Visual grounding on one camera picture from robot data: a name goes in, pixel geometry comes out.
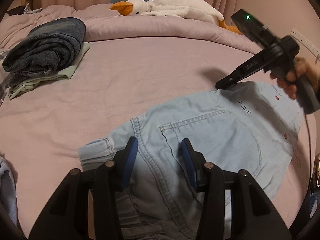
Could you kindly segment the person right hand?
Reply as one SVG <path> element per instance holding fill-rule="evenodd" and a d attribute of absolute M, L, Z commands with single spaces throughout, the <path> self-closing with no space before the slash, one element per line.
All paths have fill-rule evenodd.
<path fill-rule="evenodd" d="M 318 94 L 319 66 L 311 65 L 304 57 L 295 57 L 295 61 L 295 68 L 287 73 L 285 79 L 276 77 L 273 72 L 270 73 L 270 78 L 272 80 L 276 79 L 278 86 L 282 88 L 292 100 L 297 98 L 297 86 L 293 83 L 303 75 L 307 77 L 315 93 Z"/>

